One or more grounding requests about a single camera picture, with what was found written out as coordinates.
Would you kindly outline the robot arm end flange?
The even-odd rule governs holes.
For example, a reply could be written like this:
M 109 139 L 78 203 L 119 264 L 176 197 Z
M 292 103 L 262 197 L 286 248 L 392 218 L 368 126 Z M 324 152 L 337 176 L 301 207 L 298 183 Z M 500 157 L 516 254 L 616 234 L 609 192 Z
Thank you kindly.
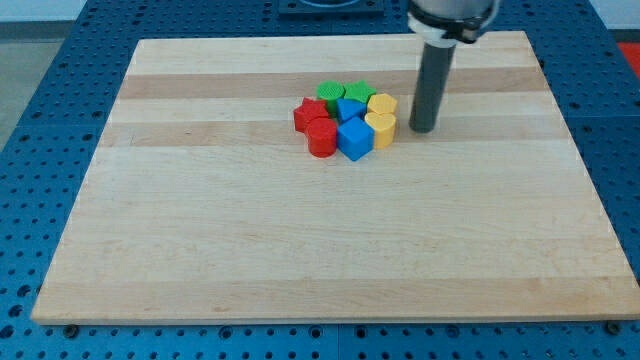
M 408 26 L 426 44 L 473 44 L 498 15 L 501 0 L 409 0 Z

